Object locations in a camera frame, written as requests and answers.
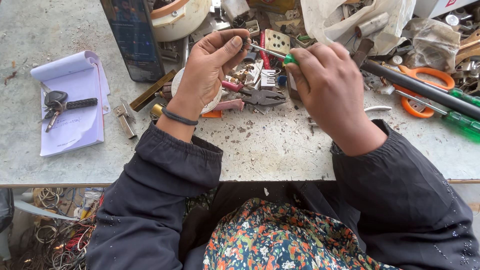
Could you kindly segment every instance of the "gray table surface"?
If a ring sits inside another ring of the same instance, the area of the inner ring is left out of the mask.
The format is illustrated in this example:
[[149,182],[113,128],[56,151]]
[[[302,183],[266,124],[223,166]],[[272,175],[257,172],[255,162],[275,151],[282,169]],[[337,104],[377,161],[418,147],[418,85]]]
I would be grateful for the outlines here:
[[[42,65],[90,49],[105,68],[112,108],[120,104],[120,98],[131,102],[149,87],[130,80],[99,1],[3,0],[0,48],[2,78],[18,71],[6,86],[0,85],[0,185],[106,185],[115,181],[138,139],[128,140],[118,119],[109,113],[104,115],[103,143],[41,157],[39,82],[30,75],[32,63]],[[399,101],[399,96],[365,91],[365,107],[393,107],[388,112],[369,112],[369,117],[385,119],[446,178],[480,178],[480,145],[451,132],[438,117],[410,116]],[[149,125],[154,103],[135,113],[133,126],[139,136]],[[195,135],[224,150],[222,181],[334,180],[331,139],[319,128],[312,134],[307,116],[301,103],[288,99],[267,115],[247,107],[243,112],[226,111],[221,119],[201,118]]]

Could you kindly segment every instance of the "smartphone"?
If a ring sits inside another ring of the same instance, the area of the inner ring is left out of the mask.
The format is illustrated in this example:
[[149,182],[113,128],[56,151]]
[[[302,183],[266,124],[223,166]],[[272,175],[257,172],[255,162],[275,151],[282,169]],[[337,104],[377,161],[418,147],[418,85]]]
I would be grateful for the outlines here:
[[130,78],[156,82],[165,75],[146,0],[101,0]]

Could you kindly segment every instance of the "right hand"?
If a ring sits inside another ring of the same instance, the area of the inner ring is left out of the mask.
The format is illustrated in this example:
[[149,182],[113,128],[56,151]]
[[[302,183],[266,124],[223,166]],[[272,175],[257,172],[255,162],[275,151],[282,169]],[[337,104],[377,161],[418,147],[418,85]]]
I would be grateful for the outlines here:
[[345,47],[315,43],[291,49],[299,65],[287,64],[313,120],[349,156],[380,147],[386,134],[363,111],[363,76]]

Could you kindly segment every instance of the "floral fabric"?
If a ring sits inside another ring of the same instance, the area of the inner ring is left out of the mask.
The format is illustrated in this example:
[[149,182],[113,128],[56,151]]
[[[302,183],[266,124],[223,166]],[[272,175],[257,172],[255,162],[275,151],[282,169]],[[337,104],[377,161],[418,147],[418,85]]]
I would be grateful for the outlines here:
[[249,199],[217,225],[204,270],[396,270],[373,260],[343,223],[290,204]]

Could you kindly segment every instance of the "black hair tie bracelet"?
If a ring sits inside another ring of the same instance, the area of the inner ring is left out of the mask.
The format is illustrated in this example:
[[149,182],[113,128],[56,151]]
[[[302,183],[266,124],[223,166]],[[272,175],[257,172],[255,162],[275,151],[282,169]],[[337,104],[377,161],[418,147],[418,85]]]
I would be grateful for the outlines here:
[[180,123],[184,123],[185,125],[198,125],[198,121],[192,121],[185,117],[181,117],[178,114],[172,113],[171,111],[167,110],[167,108],[162,108],[162,113],[170,119],[178,121]]

